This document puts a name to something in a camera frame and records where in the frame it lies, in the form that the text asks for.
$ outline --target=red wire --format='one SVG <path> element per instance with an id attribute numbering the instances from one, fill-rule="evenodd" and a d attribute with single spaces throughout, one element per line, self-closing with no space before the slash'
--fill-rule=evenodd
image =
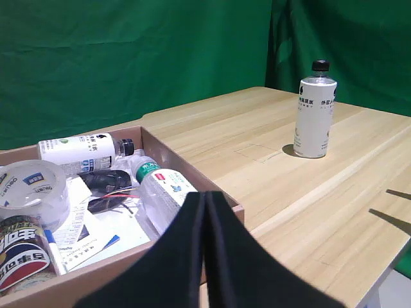
<path id="1" fill-rule="evenodd" d="M 140 198 L 140 197 L 135 196 L 133 194 L 106 194 L 105 196 L 102 196 L 102 198 L 111 198 L 111 197 Z"/>

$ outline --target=green backdrop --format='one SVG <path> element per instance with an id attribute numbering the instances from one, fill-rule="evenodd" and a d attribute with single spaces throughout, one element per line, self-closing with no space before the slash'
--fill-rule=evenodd
<path id="1" fill-rule="evenodd" d="M 337 100 L 410 116 L 410 8 L 400 0 L 3 0 L 0 149 L 256 85 L 295 92 L 316 58 L 331 62 Z"/>
<path id="2" fill-rule="evenodd" d="M 314 59 L 331 62 L 337 100 L 411 116 L 411 3 L 275 0 L 267 85 L 295 92 Z"/>
<path id="3" fill-rule="evenodd" d="M 0 149 L 264 85 L 270 0 L 2 0 Z"/>

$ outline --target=paper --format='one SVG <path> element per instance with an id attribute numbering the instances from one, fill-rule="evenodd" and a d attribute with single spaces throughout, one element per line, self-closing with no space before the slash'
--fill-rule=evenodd
<path id="1" fill-rule="evenodd" d="M 116 244 L 94 255 L 78 268 L 112 257 L 113 255 L 125 252 L 126 250 L 150 241 L 135 217 L 137 213 L 137 201 L 138 199 L 133 198 L 124 201 L 124 204 L 133 214 L 125 207 L 118 206 L 115 209 L 94 215 L 94 217 L 98 218 L 98 220 L 104 224 L 105 228 L 112 230 L 118 235 L 120 240 Z"/>
<path id="2" fill-rule="evenodd" d="M 88 210 L 84 215 L 82 232 L 73 245 L 59 246 L 67 271 L 71 271 L 93 255 L 101 252 L 109 243 L 115 243 L 119 237 L 95 218 Z"/>
<path id="3" fill-rule="evenodd" d="M 77 242 L 83 228 L 83 217 L 91 196 L 90 189 L 82 178 L 75 176 L 67 179 L 70 200 L 70 213 L 63 225 L 53 232 L 58 247 Z"/>

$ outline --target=gray floor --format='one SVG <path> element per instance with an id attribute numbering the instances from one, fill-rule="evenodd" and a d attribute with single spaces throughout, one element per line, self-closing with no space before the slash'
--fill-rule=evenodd
<path id="1" fill-rule="evenodd" d="M 379 288 L 381 308 L 410 308 L 411 307 L 411 280 L 392 271 Z"/>

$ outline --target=water bottle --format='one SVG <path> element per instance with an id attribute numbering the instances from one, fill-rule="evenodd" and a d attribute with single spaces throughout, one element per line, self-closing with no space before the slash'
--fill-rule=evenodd
<path id="1" fill-rule="evenodd" d="M 186 195 L 197 190 L 178 171 L 161 168 L 148 156 L 130 157 L 132 174 L 140 183 L 138 195 L 153 226 L 162 234 Z"/>
<path id="2" fill-rule="evenodd" d="M 294 152 L 319 158 L 327 153 L 337 82 L 328 77 L 328 61 L 316 60 L 311 69 L 313 74 L 300 83 Z"/>
<path id="3" fill-rule="evenodd" d="M 39 159 L 60 165 L 68 176 L 108 169 L 117 158 L 133 155 L 134 143 L 132 139 L 117 140 L 109 133 L 95 133 L 40 141 L 37 153 Z"/>

